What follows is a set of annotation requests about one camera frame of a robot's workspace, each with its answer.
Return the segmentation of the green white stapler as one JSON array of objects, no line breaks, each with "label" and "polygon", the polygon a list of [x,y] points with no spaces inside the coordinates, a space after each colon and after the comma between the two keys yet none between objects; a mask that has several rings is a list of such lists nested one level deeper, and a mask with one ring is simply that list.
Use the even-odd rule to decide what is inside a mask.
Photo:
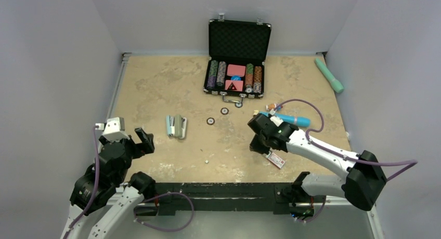
[{"label": "green white stapler", "polygon": [[177,139],[185,139],[187,130],[187,118],[181,115],[174,116],[174,137]]}]

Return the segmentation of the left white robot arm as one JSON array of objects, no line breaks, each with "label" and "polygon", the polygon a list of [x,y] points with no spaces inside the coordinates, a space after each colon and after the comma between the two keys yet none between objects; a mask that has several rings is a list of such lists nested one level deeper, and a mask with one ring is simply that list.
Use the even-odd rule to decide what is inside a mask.
[{"label": "left white robot arm", "polygon": [[101,148],[95,149],[94,162],[75,182],[63,238],[107,238],[135,206],[155,199],[155,180],[143,172],[133,174],[123,193],[117,193],[132,161],[154,152],[153,134],[136,128],[141,142],[135,143],[116,121],[95,128],[102,131],[94,139]]}]

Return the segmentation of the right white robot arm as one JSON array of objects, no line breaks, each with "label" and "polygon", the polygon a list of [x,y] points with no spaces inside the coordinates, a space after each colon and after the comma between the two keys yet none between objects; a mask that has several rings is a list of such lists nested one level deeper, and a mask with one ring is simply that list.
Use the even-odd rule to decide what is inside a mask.
[{"label": "right white robot arm", "polygon": [[292,153],[332,172],[331,175],[300,173],[289,191],[295,203],[315,196],[335,196],[370,211],[387,183],[377,157],[369,151],[358,154],[334,147],[276,116],[257,114],[248,121],[248,126],[254,132],[251,151],[267,155],[275,150]]}]

